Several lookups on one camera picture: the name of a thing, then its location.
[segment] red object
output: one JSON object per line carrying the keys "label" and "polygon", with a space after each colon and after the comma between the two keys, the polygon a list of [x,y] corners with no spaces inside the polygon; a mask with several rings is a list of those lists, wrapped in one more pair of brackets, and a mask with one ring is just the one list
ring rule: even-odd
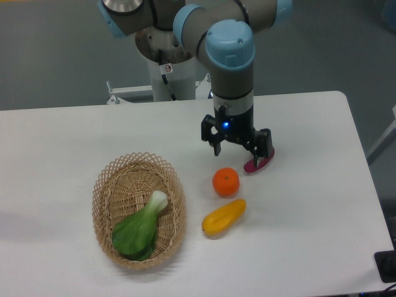
{"label": "red object", "polygon": [[261,168],[263,168],[266,164],[268,164],[274,155],[275,155],[275,149],[272,150],[271,156],[269,158],[265,158],[265,159],[261,160],[257,167],[254,167],[254,159],[252,159],[252,160],[248,161],[243,166],[243,169],[245,169],[245,171],[247,173],[256,172],[256,171],[260,170]]}

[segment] gray floor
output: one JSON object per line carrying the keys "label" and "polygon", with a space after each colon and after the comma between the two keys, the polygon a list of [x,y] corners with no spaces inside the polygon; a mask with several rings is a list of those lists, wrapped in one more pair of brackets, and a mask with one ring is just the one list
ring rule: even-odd
{"label": "gray floor", "polygon": [[[396,105],[396,34],[374,2],[295,0],[287,24],[256,35],[255,93],[343,92],[367,151]],[[0,3],[0,110],[100,105],[106,80],[149,84],[133,38],[113,39],[95,3]],[[386,216],[396,215],[395,154],[396,142],[371,167]]]}

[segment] white table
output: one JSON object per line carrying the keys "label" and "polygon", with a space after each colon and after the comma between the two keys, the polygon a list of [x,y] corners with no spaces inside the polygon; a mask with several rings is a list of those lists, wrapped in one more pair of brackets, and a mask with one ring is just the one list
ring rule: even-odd
{"label": "white table", "polygon": [[[271,164],[247,176],[251,156],[200,140],[211,100],[0,112],[0,295],[318,296],[381,290],[374,253],[392,249],[345,96],[256,97],[255,127],[270,128]],[[176,169],[188,226],[177,256],[145,272],[101,251],[92,224],[101,170],[131,152]],[[229,202],[214,172],[241,177],[244,217],[216,240],[202,219]]]}

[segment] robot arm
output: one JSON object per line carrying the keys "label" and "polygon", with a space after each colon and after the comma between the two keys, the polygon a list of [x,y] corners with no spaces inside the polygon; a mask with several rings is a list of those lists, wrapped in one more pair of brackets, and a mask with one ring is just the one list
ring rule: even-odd
{"label": "robot arm", "polygon": [[172,31],[185,0],[99,0],[98,6],[115,35],[129,36],[151,26]]}
{"label": "robot arm", "polygon": [[291,1],[235,0],[211,11],[191,4],[176,15],[177,39],[211,73],[215,117],[206,115],[201,138],[214,147],[216,156],[221,141],[227,140],[250,151],[255,167],[261,158],[272,157],[271,131],[257,131],[253,123],[253,33],[290,11]]}
{"label": "robot arm", "polygon": [[292,0],[233,0],[211,10],[185,6],[184,0],[100,0],[98,5],[113,33],[125,36],[154,28],[165,49],[155,52],[169,52],[168,60],[182,48],[174,45],[166,51],[176,36],[209,70],[215,116],[205,116],[201,138],[214,147],[216,156],[223,140],[250,151],[255,167],[261,158],[273,156],[271,131],[254,128],[253,34],[287,18]]}

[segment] cable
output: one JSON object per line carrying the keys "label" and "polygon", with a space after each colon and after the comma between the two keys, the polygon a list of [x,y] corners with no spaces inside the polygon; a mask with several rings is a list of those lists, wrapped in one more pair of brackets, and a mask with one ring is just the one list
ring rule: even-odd
{"label": "cable", "polygon": [[[158,50],[158,65],[161,67],[161,62],[162,62],[162,56],[163,56],[163,51],[162,50]],[[171,99],[172,101],[177,101],[178,99],[176,98],[176,96],[174,95],[174,92],[168,82],[168,79],[166,78],[165,74],[161,74],[162,77],[162,81],[163,83],[166,85],[166,87],[168,88],[169,94],[171,95]]]}
{"label": "cable", "polygon": [[396,290],[390,290],[396,287],[396,283],[394,283],[392,286],[388,286],[384,291],[380,293],[380,297],[392,297],[396,296]]}
{"label": "cable", "polygon": [[250,26],[250,21],[249,21],[249,14],[246,8],[243,6],[242,2],[240,0],[234,0],[235,3],[239,6],[241,9],[241,12],[243,14],[243,17],[245,18],[245,23],[247,23]]}

